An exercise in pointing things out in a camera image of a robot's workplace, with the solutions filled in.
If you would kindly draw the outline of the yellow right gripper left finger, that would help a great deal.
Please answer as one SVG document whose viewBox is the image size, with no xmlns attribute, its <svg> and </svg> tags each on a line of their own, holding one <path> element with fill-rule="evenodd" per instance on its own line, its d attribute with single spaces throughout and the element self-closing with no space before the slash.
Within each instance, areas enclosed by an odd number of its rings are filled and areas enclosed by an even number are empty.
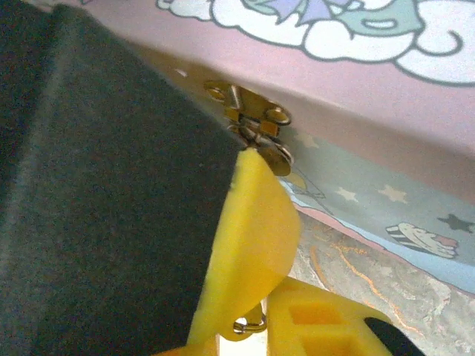
<svg viewBox="0 0 475 356">
<path fill-rule="evenodd" d="M 204 343 L 187 345 L 184 347 L 168 350 L 154 356 L 218 356 L 219 336 L 210 337 Z"/>
</svg>

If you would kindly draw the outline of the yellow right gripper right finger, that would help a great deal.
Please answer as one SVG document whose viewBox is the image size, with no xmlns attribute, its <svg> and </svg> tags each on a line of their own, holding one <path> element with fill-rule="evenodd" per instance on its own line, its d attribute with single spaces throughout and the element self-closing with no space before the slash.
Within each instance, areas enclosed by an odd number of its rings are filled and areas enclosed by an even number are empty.
<svg viewBox="0 0 475 356">
<path fill-rule="evenodd" d="M 422 355 L 389 317 L 330 291 L 285 278 L 267 298 L 269 355 Z"/>
</svg>

